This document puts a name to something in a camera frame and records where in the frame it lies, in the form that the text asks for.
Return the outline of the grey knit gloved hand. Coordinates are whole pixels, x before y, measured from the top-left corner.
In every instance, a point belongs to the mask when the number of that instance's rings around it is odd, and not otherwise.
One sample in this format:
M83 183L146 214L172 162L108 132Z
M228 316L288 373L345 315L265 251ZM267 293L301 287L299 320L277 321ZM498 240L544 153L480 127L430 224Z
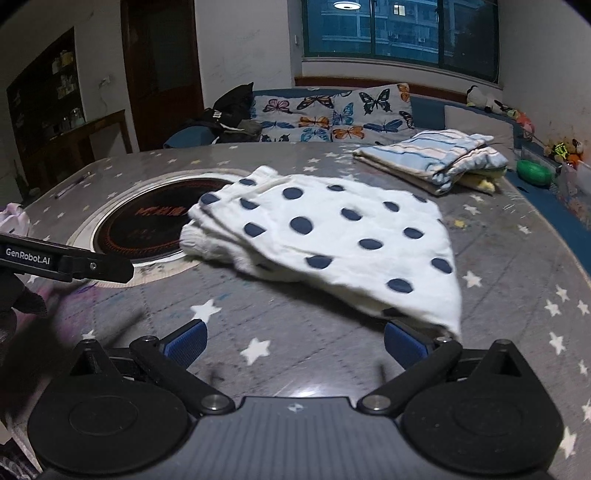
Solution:
M36 316L47 315L46 300L31 291L12 272L2 269L0 281L0 327L1 327L1 363L7 356L9 346L17 329L17 313Z

